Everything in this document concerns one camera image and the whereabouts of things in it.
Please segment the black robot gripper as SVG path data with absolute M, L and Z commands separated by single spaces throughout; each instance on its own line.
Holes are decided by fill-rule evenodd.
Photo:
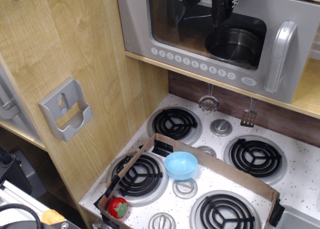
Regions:
M 182 0 L 186 8 L 197 5 L 201 0 Z M 232 15 L 234 7 L 238 4 L 238 0 L 212 0 L 211 18 L 214 27 L 220 26 Z

